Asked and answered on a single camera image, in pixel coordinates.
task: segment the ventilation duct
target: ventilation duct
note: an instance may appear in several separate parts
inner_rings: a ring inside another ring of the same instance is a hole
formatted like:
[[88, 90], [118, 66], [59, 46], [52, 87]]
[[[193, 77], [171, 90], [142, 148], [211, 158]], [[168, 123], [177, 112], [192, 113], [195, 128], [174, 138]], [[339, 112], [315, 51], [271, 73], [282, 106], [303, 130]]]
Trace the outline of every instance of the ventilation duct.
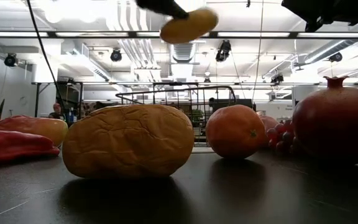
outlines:
[[171, 45], [171, 72], [177, 80], [190, 78], [193, 71], [191, 63], [195, 60], [196, 44]]
[[330, 43], [320, 47], [316, 51], [308, 54], [305, 57], [305, 64], [311, 64], [318, 62], [322, 59], [328, 58], [331, 55], [334, 55], [341, 50], [348, 48], [354, 44], [358, 43], [358, 40], [334, 40]]
[[[82, 64], [94, 74], [96, 81], [99, 77], [105, 82], [116, 82], [117, 80], [114, 79], [109, 72], [105, 71], [105, 69], [100, 66], [98, 62], [90, 58], [89, 52], [90, 50], [85, 44], [81, 44], [81, 47], [79, 48], [76, 47], [76, 44], [72, 40], [65, 40], [62, 43], [62, 53], [79, 57]], [[129, 91], [128, 88], [120, 85], [112, 85], [112, 87], [121, 93], [127, 93]]]
[[[354, 44], [358, 43], [358, 40], [333, 40], [327, 43], [326, 45], [320, 47], [319, 49], [315, 50], [314, 52], [304, 56], [304, 57], [298, 57], [298, 60], [303, 63], [299, 63], [299, 65], [307, 65], [316, 63], [320, 60], [323, 60], [325, 58], [328, 58], [341, 50], [344, 50]], [[273, 67], [270, 69], [268, 73], [266, 73], [264, 76], [273, 73], [274, 71], [281, 72], [284, 69], [291, 67], [292, 62], [283, 62], [277, 65], [276, 67]]]
[[[175, 0], [175, 2], [186, 12], [194, 11], [206, 5], [205, 0]], [[196, 45], [175, 44], [170, 46], [171, 73], [177, 78], [190, 78], [193, 72], [192, 63], [195, 61]]]

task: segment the fluorescent light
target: fluorescent light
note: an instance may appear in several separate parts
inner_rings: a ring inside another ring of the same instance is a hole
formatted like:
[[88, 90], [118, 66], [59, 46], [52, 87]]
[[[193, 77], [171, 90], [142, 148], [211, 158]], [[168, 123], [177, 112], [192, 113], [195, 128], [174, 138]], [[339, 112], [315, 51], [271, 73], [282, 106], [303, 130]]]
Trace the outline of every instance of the fluorescent light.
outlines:
[[191, 44], [205, 44], [206, 41], [205, 40], [193, 40], [193, 41], [190, 41], [189, 43], [191, 43]]
[[105, 102], [105, 101], [108, 101], [108, 100], [83, 100], [83, 101], [87, 101], [87, 102], [94, 102], [94, 101], [100, 101], [100, 102]]
[[153, 85], [152, 82], [116, 82], [118, 85]]
[[199, 83], [200, 85], [234, 85], [234, 83]]
[[127, 37], [127, 32], [57, 32], [58, 37]]
[[218, 32], [218, 37], [288, 37], [289, 32]]
[[108, 82], [84, 82], [84, 85], [110, 85]]
[[[46, 32], [40, 32], [41, 37], [48, 37]], [[0, 32], [0, 37], [37, 37], [36, 32], [11, 32], [11, 31], [2, 31]]]
[[337, 33], [337, 32], [304, 32], [299, 33], [298, 37], [319, 37], [319, 38], [357, 38], [358, 33]]
[[160, 32], [138, 32], [136, 35], [139, 37], [159, 37]]

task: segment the ceiling light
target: ceiling light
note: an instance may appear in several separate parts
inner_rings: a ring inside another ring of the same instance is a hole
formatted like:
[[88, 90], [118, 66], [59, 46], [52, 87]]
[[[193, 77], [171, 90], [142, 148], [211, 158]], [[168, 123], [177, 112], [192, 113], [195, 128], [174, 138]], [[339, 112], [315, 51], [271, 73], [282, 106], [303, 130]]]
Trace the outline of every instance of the ceiling light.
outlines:
[[211, 82], [211, 83], [200, 83], [200, 85], [226, 85], [226, 86], [228, 86], [228, 85], [234, 85], [234, 83], [213, 83], [213, 82]]
[[289, 32], [218, 32], [218, 37], [288, 37]]
[[95, 102], [95, 101], [99, 101], [99, 102], [106, 102], [108, 100], [83, 100], [85, 102]]
[[[41, 37], [48, 37], [48, 34], [46, 32], [40, 32], [39, 34]], [[0, 37], [37, 37], [37, 33], [2, 31], [0, 32]]]
[[304, 32], [299, 33], [298, 37], [316, 37], [316, 38], [358, 38], [358, 33], [337, 33], [337, 32]]
[[92, 23], [96, 20], [96, 16], [92, 13], [87, 13], [87, 15], [84, 15], [80, 19], [81, 19], [81, 21], [83, 21], [85, 23]]
[[45, 18], [48, 20], [48, 22], [55, 24], [60, 22], [63, 19], [63, 16], [60, 13], [47, 10], [45, 11]]
[[116, 82], [119, 85], [153, 85], [152, 82]]
[[84, 85], [110, 85], [108, 82], [84, 82]]
[[160, 32], [138, 32], [136, 35], [139, 37], [159, 37]]
[[58, 37], [128, 37], [127, 32], [56, 32]]

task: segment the black cable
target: black cable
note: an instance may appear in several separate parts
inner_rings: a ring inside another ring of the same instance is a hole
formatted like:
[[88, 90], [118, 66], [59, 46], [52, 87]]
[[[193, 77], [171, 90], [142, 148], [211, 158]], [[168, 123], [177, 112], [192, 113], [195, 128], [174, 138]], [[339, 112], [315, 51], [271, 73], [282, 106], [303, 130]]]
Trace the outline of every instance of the black cable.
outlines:
[[32, 10], [32, 7], [31, 7], [31, 2], [30, 0], [27, 0], [27, 5], [29, 7], [29, 11], [30, 11], [30, 15], [31, 15], [31, 20], [32, 20], [32, 23], [34, 25], [34, 29], [35, 29], [35, 32], [37, 33], [37, 38], [38, 38], [38, 42], [40, 43], [40, 47], [41, 47], [41, 51], [42, 51], [42, 54], [44, 55], [44, 58], [45, 58], [45, 61], [48, 65], [48, 68], [49, 68], [49, 71], [50, 71], [50, 74], [52, 75], [52, 78], [53, 78], [53, 83], [55, 84], [55, 87], [56, 87], [56, 91], [57, 91], [57, 95], [58, 95], [58, 101], [59, 101], [59, 104], [62, 106], [62, 109], [63, 109], [63, 112], [65, 113], [66, 112], [66, 108], [65, 108], [65, 104], [63, 102], [63, 98], [62, 98], [62, 94], [60, 93], [60, 89], [59, 89], [59, 86], [56, 82], [56, 78], [55, 76], [53, 75], [53, 71], [52, 71], [52, 68], [49, 64], [49, 60], [48, 60], [48, 56], [47, 56], [47, 53], [45, 51], [45, 48], [44, 48], [44, 44], [42, 43], [42, 39], [41, 39], [41, 36], [40, 36], [40, 32], [38, 30], [38, 27], [37, 27], [37, 23], [35, 21], [35, 17], [34, 17], [34, 12]]

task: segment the table surface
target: table surface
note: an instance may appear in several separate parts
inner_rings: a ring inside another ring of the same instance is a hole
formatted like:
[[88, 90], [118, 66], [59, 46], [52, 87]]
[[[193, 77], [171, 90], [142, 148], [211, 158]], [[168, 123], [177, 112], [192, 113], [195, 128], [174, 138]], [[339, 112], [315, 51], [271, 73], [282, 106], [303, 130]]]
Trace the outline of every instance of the table surface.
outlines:
[[357, 223], [358, 166], [192, 154], [167, 179], [79, 179], [61, 157], [0, 166], [0, 223]]

